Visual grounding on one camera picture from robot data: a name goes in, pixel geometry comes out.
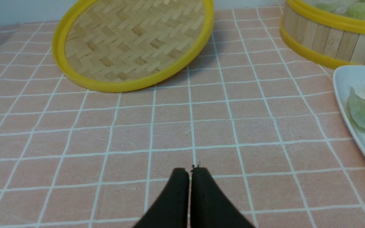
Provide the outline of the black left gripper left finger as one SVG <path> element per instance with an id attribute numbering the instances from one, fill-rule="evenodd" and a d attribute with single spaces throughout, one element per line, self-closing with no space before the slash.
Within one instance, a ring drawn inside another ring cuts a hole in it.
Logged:
<path id="1" fill-rule="evenodd" d="M 175 168 L 152 206 L 135 228 L 186 228 L 189 202 L 189 174 Z"/>

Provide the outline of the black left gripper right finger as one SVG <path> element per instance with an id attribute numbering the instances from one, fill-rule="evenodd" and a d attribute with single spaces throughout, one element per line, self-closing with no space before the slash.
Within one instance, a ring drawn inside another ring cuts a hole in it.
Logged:
<path id="1" fill-rule="evenodd" d="M 191 180 L 192 228 L 254 228 L 229 201 L 205 167 L 194 167 Z"/>

